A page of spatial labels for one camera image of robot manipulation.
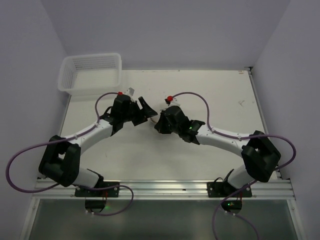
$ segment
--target purple cable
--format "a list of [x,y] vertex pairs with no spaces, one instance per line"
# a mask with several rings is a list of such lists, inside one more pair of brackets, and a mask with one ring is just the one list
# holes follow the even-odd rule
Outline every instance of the purple cable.
[[[103,95],[101,95],[95,102],[94,104],[94,110],[95,110],[95,114],[96,114],[96,117],[97,117],[97,120],[96,122],[99,123],[100,121],[100,118],[99,118],[99,113],[98,113],[98,102],[100,101],[101,98],[103,98],[104,96],[106,95],[110,95],[110,94],[117,94],[116,92],[107,92]],[[86,135],[87,133],[91,132],[93,129],[95,129],[96,126],[92,126],[90,129],[80,133],[77,137],[81,137],[83,135]],[[16,186],[12,180],[10,179],[10,166],[11,164],[13,163],[13,161],[15,160],[16,157],[18,157],[20,154],[23,154],[24,152],[26,151],[29,151],[31,149],[35,149],[35,148],[39,148],[39,147],[42,147],[42,146],[48,146],[48,145],[52,145],[52,144],[59,144],[59,143],[63,143],[63,142],[67,142],[67,141],[71,141],[73,139],[75,139],[76,137],[73,136],[73,137],[69,137],[69,138],[65,138],[65,139],[61,139],[61,140],[56,140],[56,141],[49,141],[49,142],[44,142],[44,143],[39,143],[39,144],[36,144],[36,145],[33,145],[33,146],[29,146],[29,147],[26,147],[20,151],[18,151],[17,153],[15,153],[9,160],[8,164],[6,165],[6,168],[5,168],[5,178],[8,182],[8,184],[15,190],[19,191],[19,192],[22,192],[22,193],[27,193],[27,194],[34,194],[34,193],[41,193],[41,192],[44,192],[46,190],[49,190],[49,189],[53,189],[54,187],[58,186],[59,184],[56,183],[52,186],[48,186],[48,187],[45,187],[45,188],[41,188],[41,189],[37,189],[37,190],[26,190],[26,189],[22,189],[18,186]]]
[[131,199],[130,199],[130,202],[128,203],[127,206],[125,206],[124,208],[122,208],[119,211],[112,212],[112,213],[107,213],[107,214],[100,213],[100,212],[94,212],[93,214],[97,215],[97,216],[109,217],[109,216],[120,214],[123,211],[127,210],[131,206],[131,204],[132,204],[132,202],[134,200],[134,191],[132,191],[132,189],[130,187],[126,186],[126,185],[115,185],[115,186],[108,186],[108,187],[101,187],[101,188],[92,188],[92,187],[82,186],[82,188],[83,189],[87,189],[89,191],[103,191],[103,190],[108,190],[108,189],[113,189],[113,188],[126,188],[131,192]]
[[[195,95],[199,98],[202,99],[202,101],[204,102],[205,104],[205,107],[206,107],[206,125],[207,127],[211,130],[211,132],[213,132],[214,134],[218,134],[220,136],[223,136],[223,137],[226,137],[226,138],[230,138],[230,139],[238,139],[237,136],[232,136],[232,135],[229,135],[229,134],[225,134],[225,133],[222,133],[222,132],[219,132],[219,131],[216,131],[216,130],[213,130],[212,127],[210,126],[210,109],[209,109],[209,105],[208,105],[208,102],[206,101],[206,99],[201,96],[200,94],[198,93],[195,93],[195,92],[192,92],[192,91],[185,91],[185,92],[180,92],[180,93],[177,93],[175,95],[173,95],[172,97],[177,97],[177,96],[180,96],[180,95],[184,95],[184,94],[190,94],[190,95]],[[240,139],[241,140],[248,140],[248,139],[257,139],[257,138],[277,138],[277,139],[281,139],[281,140],[284,140],[286,141],[292,148],[292,151],[293,151],[293,154],[292,154],[292,157],[290,158],[289,161],[287,161],[286,163],[278,166],[275,170],[279,170],[281,168],[284,168],[286,167],[287,165],[289,165],[290,163],[292,163],[292,161],[296,158],[296,155],[297,155],[297,150],[296,150],[296,147],[294,146],[294,144],[287,138],[283,137],[283,136],[280,136],[280,135],[273,135],[273,134],[262,134],[262,135],[251,135],[251,136],[245,136],[245,137],[241,137]],[[212,216],[212,231],[213,231],[213,234],[214,234],[214,237],[216,240],[219,240],[218,238],[218,235],[217,235],[217,232],[216,232],[216,228],[215,228],[215,224],[216,224],[216,215],[217,215],[217,212],[218,212],[218,209],[219,207],[221,206],[221,204],[223,204],[227,199],[235,196],[236,194],[242,192],[243,190],[245,190],[246,188],[250,187],[251,185],[255,184],[257,181],[254,180],[252,181],[251,183],[248,183],[246,185],[244,185],[242,188],[238,189],[237,191],[233,192],[232,194],[230,194],[229,196],[225,197],[219,204],[218,206],[214,209],[214,212],[213,212],[213,216]],[[245,219],[243,216],[240,216],[240,215],[235,215],[236,217],[244,220],[245,222],[247,222],[252,228],[253,230],[255,231],[256,233],[256,236],[257,236],[257,239],[260,240],[260,236],[259,236],[259,233],[256,229],[256,227],[247,219]]]

